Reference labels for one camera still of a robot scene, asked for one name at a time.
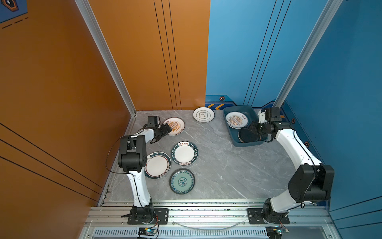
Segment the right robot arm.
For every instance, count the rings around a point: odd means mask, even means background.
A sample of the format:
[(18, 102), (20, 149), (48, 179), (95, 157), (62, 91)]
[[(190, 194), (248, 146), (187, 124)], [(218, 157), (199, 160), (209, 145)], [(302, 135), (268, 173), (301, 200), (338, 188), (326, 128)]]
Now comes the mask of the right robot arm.
[(335, 171), (323, 164), (305, 146), (296, 130), (282, 121), (279, 108), (267, 108), (258, 113), (258, 119), (249, 130), (258, 136), (271, 136), (286, 151), (295, 167), (287, 190), (266, 202), (267, 213), (287, 213), (305, 204), (330, 199)]

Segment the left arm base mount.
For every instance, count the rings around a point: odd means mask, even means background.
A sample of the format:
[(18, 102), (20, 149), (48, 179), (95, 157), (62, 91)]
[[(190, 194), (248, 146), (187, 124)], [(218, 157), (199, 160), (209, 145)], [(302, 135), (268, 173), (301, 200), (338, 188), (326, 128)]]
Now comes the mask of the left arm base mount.
[(154, 225), (156, 223), (166, 225), (168, 224), (168, 219), (168, 208), (143, 209), (133, 207), (130, 210), (127, 223), (129, 225)]

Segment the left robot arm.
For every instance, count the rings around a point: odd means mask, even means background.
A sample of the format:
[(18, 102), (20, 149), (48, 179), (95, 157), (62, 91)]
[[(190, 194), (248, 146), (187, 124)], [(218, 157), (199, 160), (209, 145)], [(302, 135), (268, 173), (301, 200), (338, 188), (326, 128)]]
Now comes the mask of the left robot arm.
[(160, 141), (172, 129), (167, 123), (161, 124), (158, 116), (148, 116), (147, 119), (147, 124), (137, 133), (120, 138), (117, 162), (130, 181), (134, 207), (148, 214), (152, 200), (144, 176), (147, 164), (146, 145)]

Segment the teal floral pattern plate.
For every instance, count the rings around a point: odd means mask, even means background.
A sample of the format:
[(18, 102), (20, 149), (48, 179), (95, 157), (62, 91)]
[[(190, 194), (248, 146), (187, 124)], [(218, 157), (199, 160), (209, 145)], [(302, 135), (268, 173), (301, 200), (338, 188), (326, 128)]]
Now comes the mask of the teal floral pattern plate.
[(196, 184), (195, 175), (188, 169), (180, 168), (174, 171), (170, 177), (169, 185), (176, 194), (191, 192)]

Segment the white clover pattern plate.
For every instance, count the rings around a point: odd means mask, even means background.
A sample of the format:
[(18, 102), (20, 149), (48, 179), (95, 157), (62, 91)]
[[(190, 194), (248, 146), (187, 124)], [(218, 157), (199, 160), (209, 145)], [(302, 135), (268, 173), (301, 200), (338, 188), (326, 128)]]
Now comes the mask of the white clover pattern plate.
[(198, 122), (211, 122), (215, 113), (208, 107), (199, 107), (193, 111), (193, 118)]

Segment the hao shi wei plate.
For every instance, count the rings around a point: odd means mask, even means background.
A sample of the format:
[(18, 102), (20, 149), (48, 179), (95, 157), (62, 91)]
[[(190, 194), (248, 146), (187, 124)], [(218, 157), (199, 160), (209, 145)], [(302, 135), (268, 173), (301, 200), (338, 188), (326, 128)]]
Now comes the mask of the hao shi wei plate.
[(199, 156), (197, 146), (190, 141), (181, 141), (171, 150), (171, 159), (180, 166), (193, 164)]

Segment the sunburst pattern plate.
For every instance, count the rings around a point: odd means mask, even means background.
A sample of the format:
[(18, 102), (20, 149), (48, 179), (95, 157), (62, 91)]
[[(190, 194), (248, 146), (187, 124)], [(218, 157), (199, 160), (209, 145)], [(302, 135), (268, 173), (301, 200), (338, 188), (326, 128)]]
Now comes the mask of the sunburst pattern plate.
[(168, 124), (171, 127), (172, 131), (168, 133), (168, 135), (171, 136), (179, 135), (185, 129), (185, 122), (178, 117), (168, 118), (163, 122), (163, 124)]
[(241, 112), (230, 112), (225, 117), (230, 128), (241, 129), (248, 125), (248, 118)]

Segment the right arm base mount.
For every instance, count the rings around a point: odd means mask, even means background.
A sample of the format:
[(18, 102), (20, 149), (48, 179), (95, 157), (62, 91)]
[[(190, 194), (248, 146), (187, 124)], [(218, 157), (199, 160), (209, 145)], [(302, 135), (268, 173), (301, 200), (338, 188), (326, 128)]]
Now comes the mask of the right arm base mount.
[(260, 209), (260, 208), (248, 208), (247, 216), (248, 216), (249, 223), (251, 225), (259, 225), (259, 224), (288, 225), (290, 224), (290, 220), (287, 213), (275, 213), (275, 212), (265, 213), (263, 212), (263, 209)]

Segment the green red rimmed plate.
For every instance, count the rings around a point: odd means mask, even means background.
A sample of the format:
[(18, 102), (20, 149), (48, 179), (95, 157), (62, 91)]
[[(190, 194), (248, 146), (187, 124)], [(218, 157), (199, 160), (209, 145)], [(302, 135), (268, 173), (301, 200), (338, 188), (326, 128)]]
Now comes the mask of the green red rimmed plate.
[(153, 152), (147, 156), (145, 176), (158, 179), (166, 175), (171, 169), (171, 158), (164, 152)]

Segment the black plate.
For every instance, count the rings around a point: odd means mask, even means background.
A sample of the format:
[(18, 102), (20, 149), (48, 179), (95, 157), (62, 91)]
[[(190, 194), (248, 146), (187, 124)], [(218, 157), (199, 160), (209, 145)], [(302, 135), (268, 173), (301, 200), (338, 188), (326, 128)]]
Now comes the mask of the black plate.
[(264, 141), (268, 136), (252, 132), (249, 128), (244, 127), (238, 132), (238, 138), (242, 143), (250, 143)]

